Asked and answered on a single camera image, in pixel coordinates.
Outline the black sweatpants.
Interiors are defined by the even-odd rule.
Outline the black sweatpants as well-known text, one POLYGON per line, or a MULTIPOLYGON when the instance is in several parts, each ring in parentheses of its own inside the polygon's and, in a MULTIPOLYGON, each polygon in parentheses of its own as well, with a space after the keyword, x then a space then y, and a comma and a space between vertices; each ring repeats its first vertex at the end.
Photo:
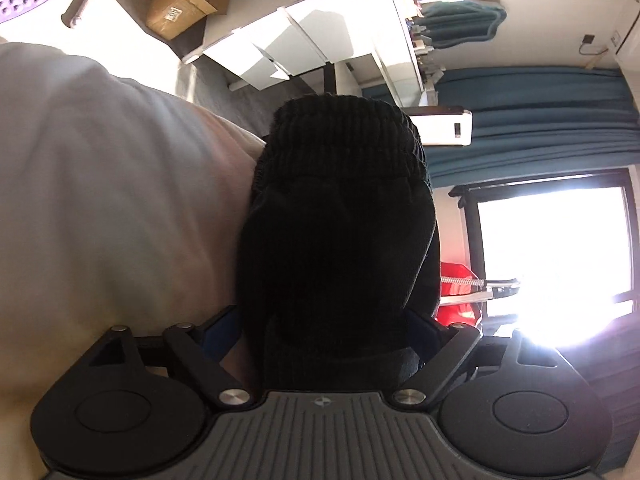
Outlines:
POLYGON ((420 365, 440 248, 426 158, 398 107, 304 96, 274 115, 236 266, 250 367, 267 390, 392 390, 420 365))

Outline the red garment on stand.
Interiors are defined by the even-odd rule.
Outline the red garment on stand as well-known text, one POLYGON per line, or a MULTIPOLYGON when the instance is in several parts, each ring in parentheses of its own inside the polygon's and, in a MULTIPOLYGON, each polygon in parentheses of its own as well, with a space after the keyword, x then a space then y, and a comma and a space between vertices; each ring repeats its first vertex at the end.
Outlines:
POLYGON ((440 285, 440 305, 435 320, 443 326, 466 324, 477 326, 480 322, 480 307, 472 302, 460 302, 459 297, 479 292, 480 285, 474 285, 477 276, 462 263, 442 262, 440 264, 442 284, 440 285))

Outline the white metal stand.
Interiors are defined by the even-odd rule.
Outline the white metal stand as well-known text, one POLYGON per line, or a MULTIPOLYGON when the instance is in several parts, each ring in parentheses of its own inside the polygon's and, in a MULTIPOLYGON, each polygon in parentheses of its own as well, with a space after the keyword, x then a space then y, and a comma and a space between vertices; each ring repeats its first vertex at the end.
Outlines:
POLYGON ((520 290, 520 283, 517 280, 486 281, 480 278, 450 278, 449 276, 444 276, 442 284, 476 287, 476 291, 457 296, 442 295, 439 301, 441 307, 503 299, 516 295, 520 290))

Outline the pastel bed sheet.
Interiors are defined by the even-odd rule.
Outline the pastel bed sheet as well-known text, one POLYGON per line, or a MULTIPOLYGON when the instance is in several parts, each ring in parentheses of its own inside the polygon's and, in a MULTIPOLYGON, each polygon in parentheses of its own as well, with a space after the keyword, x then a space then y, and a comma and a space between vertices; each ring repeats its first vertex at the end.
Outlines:
POLYGON ((262 140, 40 44, 1 47, 1 474, 46 470, 40 398, 114 325, 157 335, 233 300, 262 140))

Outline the white chair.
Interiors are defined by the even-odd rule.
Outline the white chair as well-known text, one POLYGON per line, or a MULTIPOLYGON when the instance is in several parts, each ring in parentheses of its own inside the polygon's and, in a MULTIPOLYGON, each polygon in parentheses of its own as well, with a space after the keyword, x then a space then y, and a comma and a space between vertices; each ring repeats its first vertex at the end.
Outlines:
POLYGON ((424 146, 468 146, 473 114, 461 106, 414 106, 402 110, 418 129, 424 146))

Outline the teal curtain right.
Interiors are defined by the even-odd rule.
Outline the teal curtain right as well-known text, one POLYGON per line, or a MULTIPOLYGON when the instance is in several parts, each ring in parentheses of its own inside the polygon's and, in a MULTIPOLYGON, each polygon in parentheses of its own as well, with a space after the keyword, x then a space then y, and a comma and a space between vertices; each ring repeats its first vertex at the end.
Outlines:
POLYGON ((639 112, 618 70, 465 68, 435 89, 472 114, 470 145, 425 151, 436 188, 638 164, 639 112))

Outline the wavy mirror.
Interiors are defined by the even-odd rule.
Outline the wavy mirror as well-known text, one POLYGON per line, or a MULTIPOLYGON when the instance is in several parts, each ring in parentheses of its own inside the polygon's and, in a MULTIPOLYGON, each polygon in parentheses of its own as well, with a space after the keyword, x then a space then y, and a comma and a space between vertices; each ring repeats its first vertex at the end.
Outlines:
POLYGON ((414 22, 436 50, 445 50, 493 40, 507 16, 498 3, 460 0, 429 3, 414 22))

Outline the white vanity desk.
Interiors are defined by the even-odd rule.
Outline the white vanity desk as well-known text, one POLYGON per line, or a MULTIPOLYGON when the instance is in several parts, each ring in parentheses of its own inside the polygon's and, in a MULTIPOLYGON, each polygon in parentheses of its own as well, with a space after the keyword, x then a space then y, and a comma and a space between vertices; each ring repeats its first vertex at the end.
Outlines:
POLYGON ((201 44, 182 60, 206 55, 264 90, 369 55, 395 103, 413 106, 424 92, 408 26, 418 12, 414 0, 229 0, 226 14, 206 18, 201 44))

